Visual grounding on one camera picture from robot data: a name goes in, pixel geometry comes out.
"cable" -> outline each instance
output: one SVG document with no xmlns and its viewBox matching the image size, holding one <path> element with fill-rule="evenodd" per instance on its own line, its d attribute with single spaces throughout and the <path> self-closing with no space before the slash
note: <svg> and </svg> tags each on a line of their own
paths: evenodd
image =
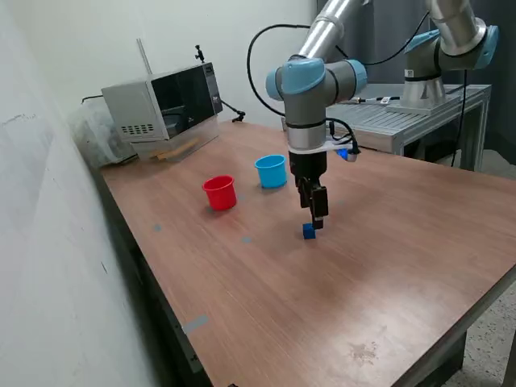
<svg viewBox="0 0 516 387">
<path fill-rule="evenodd" d="M 459 148 L 460 136 L 462 135 L 462 126 L 464 125 L 464 112 L 466 110 L 466 89 L 468 88 L 468 70 L 464 70 L 464 89 L 462 92 L 462 110 L 460 112 L 460 121 L 459 121 L 459 133 L 457 134 L 457 138 L 455 140 L 455 146 L 453 151 L 453 158 L 451 159 L 451 166 L 455 165 L 455 158 L 457 156 L 457 150 Z"/>
<path fill-rule="evenodd" d="M 349 126 L 348 123 L 344 122 L 342 119 L 334 119 L 332 117 L 327 117 L 326 118 L 326 121 L 329 121 L 330 122 L 330 134 L 331 134 L 331 137 L 335 140 L 335 141 L 341 141 L 343 140 L 344 138 L 350 136 L 351 137 L 351 140 L 349 141 L 350 143 L 352 141 L 356 142 L 356 137 L 355 137 L 355 132 L 352 130 L 352 127 Z M 339 123 L 341 124 L 343 127 L 345 127 L 347 129 L 347 135 L 343 135 L 340 139 L 336 139 L 335 138 L 335 123 Z"/>
<path fill-rule="evenodd" d="M 232 119 L 231 121 L 233 123 L 241 123 L 243 121 L 243 118 L 245 117 L 245 111 L 241 111 L 241 110 L 238 110 L 238 109 L 235 109 L 233 106 L 231 106 L 229 103 L 227 103 L 226 101 L 224 100 L 220 100 L 220 102 L 224 105 L 224 106 L 227 106 L 229 109 L 233 110 L 236 114 L 238 114 L 239 116 L 236 117 L 235 119 Z"/>
<path fill-rule="evenodd" d="M 340 55 L 342 55 L 344 58 L 348 59 L 349 56 L 347 55 L 346 52 L 344 52 L 344 50 L 342 48 L 340 48 L 339 46 L 335 46 L 335 48 L 337 48 L 337 51 L 340 52 Z"/>
<path fill-rule="evenodd" d="M 81 102 L 81 105 L 84 103 L 84 101 L 87 101 L 89 99 L 94 99 L 94 98 L 103 98 L 104 96 L 102 94 L 99 94 L 99 95 L 92 95 L 91 97 L 84 97 L 82 99 L 82 102 Z"/>
<path fill-rule="evenodd" d="M 410 37 L 410 39 L 408 39 L 406 41 L 405 44 L 403 44 L 403 46 L 397 50 L 393 55 L 389 56 L 388 58 L 385 58 L 384 60 L 379 60 L 378 62 L 372 62 L 372 63 L 364 63 L 362 62 L 362 64 L 364 66 L 376 66 L 376 65 L 381 65 L 382 63 L 385 63 L 385 62 L 388 62 L 389 60 L 395 58 L 396 56 L 398 56 L 400 53 L 402 53 L 403 50 L 405 50 L 405 48 L 409 45 L 409 43 L 412 41 L 412 39 L 418 34 L 418 31 L 419 31 L 419 28 L 421 28 L 422 24 L 425 23 L 425 19 L 427 18 L 427 16 L 430 14 L 430 12 L 427 12 L 425 13 L 425 15 L 422 17 L 421 19 L 421 22 L 419 22 L 419 25 L 418 25 L 418 28 L 416 28 L 416 31 L 414 31 L 414 34 Z"/>
<path fill-rule="evenodd" d="M 273 24 L 272 26 L 268 26 L 264 28 L 263 30 L 259 31 L 251 40 L 251 43 L 249 44 L 248 48 L 248 58 L 246 61 L 247 70 L 248 70 L 248 80 L 249 85 L 251 86 L 252 92 L 255 94 L 256 98 L 258 98 L 258 101 L 261 102 L 263 106 L 265 106 L 267 109 L 272 111 L 274 114 L 280 115 L 281 117 L 285 117 L 285 113 L 281 113 L 279 110 L 274 109 L 272 106 L 270 106 L 259 94 L 258 90 L 256 90 L 255 84 L 252 81 L 252 75 L 251 75 L 251 53 L 252 53 L 252 47 L 255 45 L 255 42 L 258 40 L 258 38 L 264 34 L 265 32 L 272 30 L 274 28 L 305 28 L 310 29 L 310 26 L 307 26 L 305 24 Z M 346 53 L 339 47 L 335 46 L 339 52 L 347 57 Z"/>
</svg>

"blue tape mark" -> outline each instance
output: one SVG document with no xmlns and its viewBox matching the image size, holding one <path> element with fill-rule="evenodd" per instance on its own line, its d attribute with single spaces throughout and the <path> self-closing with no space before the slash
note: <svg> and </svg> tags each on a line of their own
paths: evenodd
<svg viewBox="0 0 516 387">
<path fill-rule="evenodd" d="M 185 332 L 186 335 L 192 333 L 192 331 L 195 331 L 197 328 L 202 327 L 204 324 L 208 323 L 208 316 L 203 314 L 200 317 L 197 317 L 192 322 L 189 322 L 185 326 L 183 326 L 183 332 Z"/>
</svg>

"table leg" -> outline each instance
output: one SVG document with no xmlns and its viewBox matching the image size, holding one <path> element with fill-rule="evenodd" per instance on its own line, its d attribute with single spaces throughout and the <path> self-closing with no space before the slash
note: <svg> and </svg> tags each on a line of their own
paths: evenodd
<svg viewBox="0 0 516 387">
<path fill-rule="evenodd" d="M 485 128 L 489 101 L 470 110 L 464 116 L 464 125 L 461 139 L 462 156 L 460 167 L 469 171 L 480 171 L 484 152 Z"/>
<path fill-rule="evenodd" d="M 510 350 L 506 377 L 501 387 L 516 387 L 516 335 L 514 336 L 513 347 Z"/>
<path fill-rule="evenodd" d="M 464 333 L 460 339 L 453 344 L 444 359 L 438 363 L 438 368 L 416 387 L 438 387 L 444 385 L 457 371 L 461 370 L 464 364 L 467 336 L 468 334 Z"/>
</svg>

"metal table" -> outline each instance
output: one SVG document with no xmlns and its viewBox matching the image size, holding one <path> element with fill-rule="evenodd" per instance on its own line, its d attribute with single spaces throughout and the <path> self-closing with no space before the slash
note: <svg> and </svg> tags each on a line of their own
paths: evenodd
<svg viewBox="0 0 516 387">
<path fill-rule="evenodd" d="M 349 123 L 356 130 L 356 137 L 361 146 L 403 156 L 406 145 L 460 116 L 463 90 L 458 88 L 460 85 L 445 86 L 449 96 L 456 98 L 447 102 L 441 111 L 433 115 L 392 112 L 388 111 L 388 105 L 366 102 L 331 106 L 327 109 L 327 117 L 335 117 Z M 371 84 L 359 94 L 359 97 L 393 97 L 402 94 L 401 84 Z M 480 170 L 482 162 L 491 86 L 469 85 L 466 96 L 467 114 L 464 116 L 460 167 L 477 171 Z"/>
</svg>

